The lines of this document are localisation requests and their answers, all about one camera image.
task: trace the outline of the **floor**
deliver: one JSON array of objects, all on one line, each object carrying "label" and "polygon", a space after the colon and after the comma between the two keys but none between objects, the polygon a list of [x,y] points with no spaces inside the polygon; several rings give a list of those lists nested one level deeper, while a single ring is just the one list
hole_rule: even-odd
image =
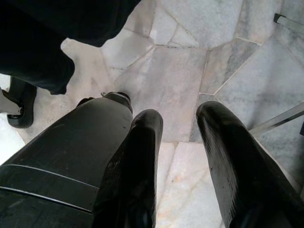
[{"label": "floor", "polygon": [[[64,41],[76,64],[67,94],[39,89],[35,122],[26,130],[10,129],[2,116],[0,126],[12,136],[0,135],[0,147],[16,139],[6,150],[14,153],[83,97],[125,92],[134,115],[153,108],[164,119],[157,228],[223,228],[196,108],[218,100],[250,129],[301,103],[304,36],[273,17],[281,13],[304,24],[303,11],[302,0],[142,0],[101,48]],[[300,117],[257,135],[298,189],[304,185],[303,122]]]}]

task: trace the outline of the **black clothing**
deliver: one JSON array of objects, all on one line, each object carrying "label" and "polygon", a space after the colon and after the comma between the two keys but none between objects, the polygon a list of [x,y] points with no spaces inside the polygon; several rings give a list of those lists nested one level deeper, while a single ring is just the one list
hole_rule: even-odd
[{"label": "black clothing", "polygon": [[64,94],[74,73],[65,38],[101,47],[138,0],[0,0],[0,73]]}]

